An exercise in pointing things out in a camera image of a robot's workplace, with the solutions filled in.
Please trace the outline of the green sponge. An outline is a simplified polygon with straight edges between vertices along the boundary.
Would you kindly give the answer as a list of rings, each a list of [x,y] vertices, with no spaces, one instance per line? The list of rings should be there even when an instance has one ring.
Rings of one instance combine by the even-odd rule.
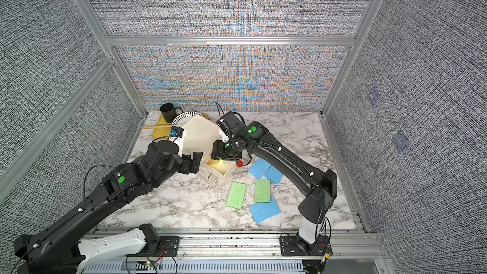
[[[233,182],[228,194],[226,206],[233,209],[242,209],[247,185],[244,183]]]
[[[270,203],[271,200],[271,181],[268,179],[256,180],[254,201],[260,203]]]

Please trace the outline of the blue sponge front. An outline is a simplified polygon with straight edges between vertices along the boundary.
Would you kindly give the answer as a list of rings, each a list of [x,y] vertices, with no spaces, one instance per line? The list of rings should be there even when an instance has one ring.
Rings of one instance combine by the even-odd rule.
[[[250,211],[257,224],[281,213],[281,210],[273,197],[270,198],[270,202],[259,202],[251,205]]]

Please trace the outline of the wooden chopstick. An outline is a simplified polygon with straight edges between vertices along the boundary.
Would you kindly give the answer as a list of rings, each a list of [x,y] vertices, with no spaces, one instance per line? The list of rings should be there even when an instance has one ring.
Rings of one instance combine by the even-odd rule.
[[[172,124],[156,124],[156,125],[149,125],[149,126],[142,126],[141,129],[163,129],[163,128],[172,128],[174,125]]]

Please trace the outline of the green sponge right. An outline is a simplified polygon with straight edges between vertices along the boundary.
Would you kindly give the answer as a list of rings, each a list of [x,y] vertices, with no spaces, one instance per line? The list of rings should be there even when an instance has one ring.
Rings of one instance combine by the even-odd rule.
[[[271,200],[271,181],[268,179],[256,180],[254,201],[260,203],[270,203]]]

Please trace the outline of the yellow tray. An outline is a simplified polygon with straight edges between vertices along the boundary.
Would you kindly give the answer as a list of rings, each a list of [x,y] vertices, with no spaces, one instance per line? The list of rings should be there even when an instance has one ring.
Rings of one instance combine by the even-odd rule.
[[[203,117],[205,119],[208,119],[208,117],[209,117],[205,113],[189,111],[189,112],[184,112],[182,114],[177,115],[171,124],[173,126],[183,127],[187,122],[189,122],[195,116],[200,116],[200,117]],[[159,118],[157,125],[158,125],[158,128],[155,128],[153,130],[153,134],[152,134],[153,139],[162,138],[162,137],[166,137],[169,135],[171,127],[168,123],[165,122],[163,117]]]

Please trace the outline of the blue sponge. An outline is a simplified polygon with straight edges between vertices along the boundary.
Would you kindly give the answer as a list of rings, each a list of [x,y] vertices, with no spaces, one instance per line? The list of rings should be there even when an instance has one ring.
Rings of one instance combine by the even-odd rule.
[[[271,164],[258,158],[257,161],[249,168],[248,172],[255,178],[261,179],[265,172],[271,167]]]
[[[270,166],[264,174],[265,178],[269,179],[272,183],[276,185],[281,182],[283,176],[284,175],[273,166]]]
[[[250,211],[257,224],[281,213],[281,210],[273,197],[270,198],[270,202],[259,202],[251,205]]]

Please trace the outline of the blue sponge left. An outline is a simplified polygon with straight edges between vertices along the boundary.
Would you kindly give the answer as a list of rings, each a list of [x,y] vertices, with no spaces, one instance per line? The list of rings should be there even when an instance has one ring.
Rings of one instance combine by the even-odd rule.
[[[258,158],[257,161],[249,168],[248,172],[255,178],[261,179],[265,172],[271,167],[271,164]]]

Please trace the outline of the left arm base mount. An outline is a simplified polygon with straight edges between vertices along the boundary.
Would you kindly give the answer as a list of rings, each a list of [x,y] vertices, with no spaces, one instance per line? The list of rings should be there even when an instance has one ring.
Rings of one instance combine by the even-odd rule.
[[[181,238],[179,236],[160,236],[152,224],[146,223],[138,227],[143,232],[145,245],[141,250],[127,257],[176,257]]]

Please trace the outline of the yellow sponge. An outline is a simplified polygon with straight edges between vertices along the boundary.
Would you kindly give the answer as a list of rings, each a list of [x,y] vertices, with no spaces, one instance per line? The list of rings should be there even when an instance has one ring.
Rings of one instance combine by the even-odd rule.
[[[221,166],[223,163],[224,163],[224,161],[222,161],[222,160],[210,159],[207,164],[210,167],[218,167],[218,166]]]

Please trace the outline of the aluminium front rail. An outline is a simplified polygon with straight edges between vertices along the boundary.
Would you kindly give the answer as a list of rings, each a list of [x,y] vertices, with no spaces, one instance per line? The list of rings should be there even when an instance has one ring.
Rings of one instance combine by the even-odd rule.
[[[324,247],[316,247],[311,255],[294,249],[295,231],[286,230],[222,230],[222,229],[162,229],[161,237],[179,237],[176,257],[181,260],[202,259],[320,259]],[[333,230],[330,241],[333,255],[338,259],[386,260],[391,256],[382,236],[362,230]]]

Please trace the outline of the green sponge left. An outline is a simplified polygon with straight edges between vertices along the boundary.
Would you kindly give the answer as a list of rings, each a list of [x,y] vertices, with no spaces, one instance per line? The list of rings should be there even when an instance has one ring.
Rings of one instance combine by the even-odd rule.
[[[244,183],[233,182],[228,194],[226,206],[233,209],[242,209],[247,185]]]

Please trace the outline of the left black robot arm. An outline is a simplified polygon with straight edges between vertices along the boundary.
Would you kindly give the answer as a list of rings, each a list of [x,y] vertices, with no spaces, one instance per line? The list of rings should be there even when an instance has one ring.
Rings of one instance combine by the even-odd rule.
[[[82,202],[50,227],[14,240],[17,273],[82,273],[85,268],[120,255],[151,254],[160,238],[151,224],[98,241],[84,236],[116,210],[161,186],[174,174],[199,171],[202,152],[182,154],[170,140],[152,142],[147,153],[114,167]]]

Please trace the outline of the white three-drawer cabinet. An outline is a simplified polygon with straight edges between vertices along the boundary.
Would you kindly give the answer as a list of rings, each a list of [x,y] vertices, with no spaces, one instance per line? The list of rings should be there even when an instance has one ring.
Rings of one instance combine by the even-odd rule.
[[[202,160],[200,162],[200,170],[197,176],[206,181],[208,184],[212,184],[217,180],[210,180],[205,174],[202,163],[207,156],[211,156],[213,143],[216,140],[221,140],[219,134],[219,127],[217,124],[204,119],[202,117],[194,117],[191,121],[184,125],[186,137],[184,140],[183,153],[192,155],[194,152],[202,152]]]

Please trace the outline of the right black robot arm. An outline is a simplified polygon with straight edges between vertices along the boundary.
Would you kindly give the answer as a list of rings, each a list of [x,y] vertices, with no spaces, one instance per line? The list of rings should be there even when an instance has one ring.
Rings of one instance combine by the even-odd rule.
[[[298,205],[303,220],[298,232],[298,239],[309,247],[320,243],[320,232],[325,228],[327,211],[337,197],[337,175],[331,169],[322,171],[292,153],[281,144],[269,129],[254,121],[246,124],[242,116],[229,111],[220,117],[216,124],[227,139],[214,152],[223,152],[236,161],[236,155],[243,150],[252,156],[266,161],[286,176],[304,195]]]

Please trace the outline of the white bowl black pattern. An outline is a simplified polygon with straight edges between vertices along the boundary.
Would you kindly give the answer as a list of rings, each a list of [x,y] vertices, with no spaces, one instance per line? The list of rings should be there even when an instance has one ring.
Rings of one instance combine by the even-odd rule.
[[[207,116],[201,112],[188,111],[177,115],[172,121],[172,125],[182,128],[184,127],[185,124],[187,124],[189,121],[191,121],[194,117],[197,116],[207,119]]]

